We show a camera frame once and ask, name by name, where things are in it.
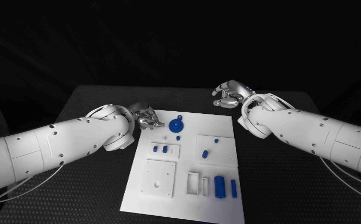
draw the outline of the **black cloth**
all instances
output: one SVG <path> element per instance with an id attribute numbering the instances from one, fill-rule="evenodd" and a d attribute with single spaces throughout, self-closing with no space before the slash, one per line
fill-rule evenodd
<path id="1" fill-rule="evenodd" d="M 306 93 L 271 93 L 297 109 L 317 112 Z M 359 196 L 332 176 L 319 158 L 281 143 L 273 135 L 255 138 L 237 123 L 240 108 L 214 107 L 208 89 L 78 86 L 57 121 L 84 116 L 103 104 L 127 106 L 139 100 L 148 101 L 153 109 L 232 117 L 245 224 L 361 223 Z M 101 148 L 66 164 L 40 188 L 5 204 L 0 223 L 194 223 L 119 211 L 137 128 L 133 137 L 135 143 L 126 149 L 106 152 Z M 17 194 L 53 171 L 35 175 Z"/>

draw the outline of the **blue object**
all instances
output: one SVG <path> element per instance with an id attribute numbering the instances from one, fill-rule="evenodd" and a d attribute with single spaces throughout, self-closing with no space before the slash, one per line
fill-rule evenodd
<path id="1" fill-rule="evenodd" d="M 231 180 L 231 197 L 237 198 L 237 188 L 235 188 L 235 181 Z"/>
<path id="2" fill-rule="evenodd" d="M 222 176 L 214 177 L 214 189 L 215 189 L 215 198 L 218 198 L 218 199 L 225 198 L 225 187 L 224 187 L 224 177 Z"/>
<path id="3" fill-rule="evenodd" d="M 206 155 L 208 155 L 208 151 L 206 151 L 206 150 L 204 150 L 204 151 L 202 151 L 202 155 L 201 155 L 201 157 L 205 159 L 205 158 L 206 158 Z"/>
<path id="4" fill-rule="evenodd" d="M 171 120 L 169 122 L 169 131 L 173 133 L 178 133 L 182 130 L 182 116 L 178 115 L 178 118 L 175 118 L 173 120 Z"/>

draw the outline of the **blue block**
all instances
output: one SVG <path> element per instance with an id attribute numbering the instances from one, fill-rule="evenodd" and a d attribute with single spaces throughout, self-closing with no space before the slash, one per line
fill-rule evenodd
<path id="1" fill-rule="evenodd" d="M 237 188 L 235 188 L 235 181 L 231 180 L 231 197 L 237 198 Z"/>
<path id="2" fill-rule="evenodd" d="M 208 156 L 208 151 L 206 151 L 206 150 L 204 150 L 204 151 L 202 151 L 202 155 L 201 155 L 202 159 L 205 159 L 205 158 L 206 158 L 206 156 Z"/>
<path id="3" fill-rule="evenodd" d="M 215 189 L 215 198 L 218 198 L 218 199 L 225 198 L 225 187 L 224 187 L 224 177 L 222 176 L 214 177 L 214 189 Z"/>

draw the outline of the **black background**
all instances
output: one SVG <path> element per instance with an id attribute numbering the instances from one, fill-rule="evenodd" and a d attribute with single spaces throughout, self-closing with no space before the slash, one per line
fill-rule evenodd
<path id="1" fill-rule="evenodd" d="M 230 79 L 304 91 L 361 124 L 358 11 L 359 0 L 1 0 L 9 132 L 51 123 L 80 84 L 211 92 Z"/>

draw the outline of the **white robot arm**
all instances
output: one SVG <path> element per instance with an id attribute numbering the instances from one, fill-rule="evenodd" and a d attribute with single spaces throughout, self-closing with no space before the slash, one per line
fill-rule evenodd
<path id="1" fill-rule="evenodd" d="M 287 109 L 274 95 L 257 94 L 234 80 L 212 95 L 219 91 L 214 105 L 234 108 L 242 104 L 238 123 L 254 136 L 264 139 L 273 133 L 286 144 L 361 172 L 361 127 L 296 110 L 283 101 Z"/>
<path id="2" fill-rule="evenodd" d="M 97 151 L 123 149 L 132 142 L 135 120 L 140 129 L 163 127 L 145 102 L 103 105 L 86 117 L 0 138 L 0 188 Z"/>

